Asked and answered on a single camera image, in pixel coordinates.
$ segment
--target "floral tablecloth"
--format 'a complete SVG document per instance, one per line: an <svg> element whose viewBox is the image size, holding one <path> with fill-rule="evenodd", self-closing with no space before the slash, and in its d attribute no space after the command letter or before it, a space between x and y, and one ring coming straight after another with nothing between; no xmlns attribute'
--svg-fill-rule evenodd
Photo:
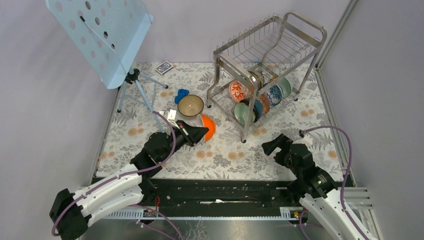
<svg viewBox="0 0 424 240"><path fill-rule="evenodd" d="M177 109L174 97L178 89L188 89L190 94L200 96L206 105L206 90L214 81L212 63L173 63L174 69L160 76L155 72L156 63L137 63L141 72L168 84L164 89L140 77L140 83L147 97L153 100L155 111ZM287 78L298 87L308 65L301 65ZM226 84L230 78L221 80ZM141 99L135 85L128 85L126 93ZM299 95L298 101L286 104L275 116L270 117L241 143L241 131L225 114L214 107L204 108L203 114L216 123L213 138L195 147L184 146L164 165L155 178L169 179L233 179L233 180L272 180L291 181L296 177L285 167L275 163L271 156L263 153L261 144L283 133L296 140L299 129L307 129L328 124L324 104L313 73ZM185 119L191 125L200 126L197 119ZM97 177L107 177L127 164L143 148L149 135L158 127L147 108L131 99L123 103L122 112L115 111L106 137L104 149L99 156ZM312 134L313 145L309 150L316 165L328 171L336 181L342 180L342 171L335 151L333 136L328 129L320 129Z"/></svg>

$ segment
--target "dish rack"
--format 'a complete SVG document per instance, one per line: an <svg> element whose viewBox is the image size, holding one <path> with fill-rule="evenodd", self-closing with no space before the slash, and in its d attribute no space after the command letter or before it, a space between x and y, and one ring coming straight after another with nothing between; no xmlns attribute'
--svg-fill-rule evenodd
<svg viewBox="0 0 424 240"><path fill-rule="evenodd" d="M290 22L301 25L302 30L289 23L289 17ZM307 34L303 29L315 35ZM215 75L213 85L207 90L206 106L210 108L214 103L222 110L241 129L241 142L245 143L249 132L253 132L267 119L277 115L285 104L297 101L326 38L327 31L323 26L295 11L286 13L283 18L276 14L265 18L259 24L246 29L244 33L234 36L233 39L230 38L227 43L218 46L213 52ZM307 61L310 62L300 86L293 87L294 81L289 75ZM255 77L249 73L254 70L260 71L265 83L269 84L260 88ZM255 100L285 77L292 86L290 96L283 98L257 122L249 125L253 117ZM220 79L230 81L223 86L218 86ZM249 90L250 95L247 97L251 100L245 125L241 125L234 116L234 106L237 102L231 98L228 91L233 80L239 81Z"/></svg>

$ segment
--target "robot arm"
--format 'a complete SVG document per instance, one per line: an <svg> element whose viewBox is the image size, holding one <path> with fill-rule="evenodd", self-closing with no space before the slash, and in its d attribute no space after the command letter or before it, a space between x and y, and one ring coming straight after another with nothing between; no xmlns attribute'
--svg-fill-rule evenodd
<svg viewBox="0 0 424 240"><path fill-rule="evenodd" d="M208 130L205 127L190 126L181 120L176 121L176 127L173 128L175 133L173 153L183 145L193 147ZM155 132L144 144L141 152L111 176L73 193L67 188L60 191L49 216L55 223L68 208L56 227L62 240L75 240L104 216L140 203L148 194L142 189L149 189L145 186L143 188L143 184L149 184L148 179L162 169L161 163L172 149L173 138L166 133Z"/></svg>
<svg viewBox="0 0 424 240"><path fill-rule="evenodd" d="M336 183L328 172L315 165L312 153L305 144L299 141L293 142L281 134L276 139L263 143L262 148L268 156L274 150L280 149L274 156L275 161L290 169L297 177L287 186L290 192L287 196L288 200L292 203L300 203L312 213L333 239L364 239L348 218L345 212L347 211L351 213L355 224L369 240L377 240L353 214L348 204L343 209L340 203L340 190L336 187Z"/></svg>

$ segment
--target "bowl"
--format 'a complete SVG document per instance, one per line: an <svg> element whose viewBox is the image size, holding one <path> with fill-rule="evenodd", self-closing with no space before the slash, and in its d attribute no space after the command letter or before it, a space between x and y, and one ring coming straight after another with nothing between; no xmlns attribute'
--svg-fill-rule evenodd
<svg viewBox="0 0 424 240"><path fill-rule="evenodd" d="M263 114L267 114L271 109L271 101L265 93L259 97L259 102L262 104Z"/></svg>
<svg viewBox="0 0 424 240"><path fill-rule="evenodd" d="M252 74L253 77L256 79L259 89L263 88L265 84L264 75L260 71L256 70L249 71L249 73Z"/></svg>
<svg viewBox="0 0 424 240"><path fill-rule="evenodd" d="M249 107L250 101L251 101L251 98L248 97L248 98L240 101L240 103L244 103ZM253 111L254 111L254 114L255 114L255 118L254 118L253 122L256 123L261 118L262 112L263 112L262 103L259 100L254 101Z"/></svg>
<svg viewBox="0 0 424 240"><path fill-rule="evenodd" d="M250 118L250 124L253 124L253 121L256 118L255 112L252 112L253 116ZM241 125L245 125L248 120L249 107L244 102L239 102L234 106L234 116L237 119L237 122Z"/></svg>
<svg viewBox="0 0 424 240"><path fill-rule="evenodd" d="M266 96L269 98L269 101L271 102L271 106L275 106L281 102L281 99L283 97L282 90L278 84L275 84L270 89L268 89L267 92L265 92Z"/></svg>
<svg viewBox="0 0 424 240"><path fill-rule="evenodd" d="M248 96L248 90L243 86L243 84L237 80L233 80L228 87L229 94L232 99L237 103L240 103L241 100L246 99Z"/></svg>
<svg viewBox="0 0 424 240"><path fill-rule="evenodd" d="M197 95L187 95L178 103L178 112L186 117L193 117L203 111L205 104Z"/></svg>
<svg viewBox="0 0 424 240"><path fill-rule="evenodd" d="M210 117L204 114L197 115L197 118L200 119L201 124L203 125L204 128L209 129L209 131L207 131L207 133L202 138L202 141L206 143L214 136L215 131L217 130L217 125Z"/></svg>
<svg viewBox="0 0 424 240"><path fill-rule="evenodd" d="M285 99L292 93L292 85L290 84L289 80L286 78L281 79L277 82L278 86L280 87L282 91L282 98Z"/></svg>

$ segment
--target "white wall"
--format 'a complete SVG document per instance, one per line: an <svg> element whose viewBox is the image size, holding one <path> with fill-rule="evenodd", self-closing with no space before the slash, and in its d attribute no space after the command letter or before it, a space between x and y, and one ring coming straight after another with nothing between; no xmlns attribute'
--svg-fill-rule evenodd
<svg viewBox="0 0 424 240"><path fill-rule="evenodd" d="M349 0L145 0L154 16L136 60L212 62L217 45L273 13L298 11L331 36Z"/></svg>
<svg viewBox="0 0 424 240"><path fill-rule="evenodd" d="M362 0L322 67L385 240L424 236L424 2Z"/></svg>
<svg viewBox="0 0 424 240"><path fill-rule="evenodd" d="M0 239L48 240L57 192L87 184L116 90L43 0L0 1Z"/></svg>

